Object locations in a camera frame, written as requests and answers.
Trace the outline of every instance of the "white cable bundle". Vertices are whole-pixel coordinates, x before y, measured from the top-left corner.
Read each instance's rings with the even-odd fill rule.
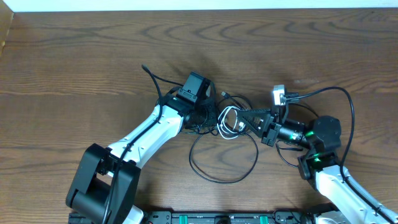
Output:
[[[226,115],[231,110],[233,110],[235,112],[235,115],[236,115],[235,124],[234,124],[232,129],[230,129],[228,127],[228,125],[225,123]],[[218,131],[220,132],[221,136],[224,139],[237,138],[237,137],[239,137],[238,134],[241,133],[242,131],[244,131],[244,129],[246,128],[246,125],[243,122],[239,122],[239,128],[238,128],[238,130],[235,130],[236,125],[238,124],[238,112],[237,111],[240,111],[240,110],[241,109],[238,108],[237,106],[227,106],[226,108],[224,108],[224,110],[218,116],[218,120],[220,122],[217,123],[217,128],[218,128]]]

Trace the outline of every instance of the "green light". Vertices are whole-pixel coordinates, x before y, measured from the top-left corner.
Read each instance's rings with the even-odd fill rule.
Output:
[[[307,132],[307,133],[305,134],[305,137],[309,137],[309,136],[311,136],[311,135],[313,135],[313,131]]]

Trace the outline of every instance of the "green indicator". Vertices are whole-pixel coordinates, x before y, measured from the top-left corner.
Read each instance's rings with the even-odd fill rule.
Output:
[[[268,224],[268,217],[260,216],[260,224]]]
[[[180,224],[188,224],[188,216],[186,215],[180,215]]]
[[[307,132],[307,133],[305,134],[305,137],[309,137],[309,136],[311,136],[311,135],[313,135],[313,131]]]

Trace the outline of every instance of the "wooden table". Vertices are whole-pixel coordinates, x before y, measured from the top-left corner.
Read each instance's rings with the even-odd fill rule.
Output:
[[[397,211],[397,40],[396,9],[17,13],[0,58],[0,222],[67,222],[65,196],[85,149],[117,141],[153,110],[157,94],[142,63],[176,82],[198,71],[256,108],[270,107],[278,84],[300,93],[346,88],[356,110],[346,166]],[[345,145],[345,96],[330,91],[306,102],[340,119]],[[137,206],[264,211],[326,202],[259,141],[244,181],[206,182],[188,165],[195,138],[179,134],[147,163]],[[195,160],[207,173],[233,179],[251,166],[248,139],[204,138]],[[293,163],[298,155],[284,152]]]

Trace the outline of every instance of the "white wall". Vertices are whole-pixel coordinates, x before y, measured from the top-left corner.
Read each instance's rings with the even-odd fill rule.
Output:
[[[398,7],[398,0],[3,0],[14,12]]]

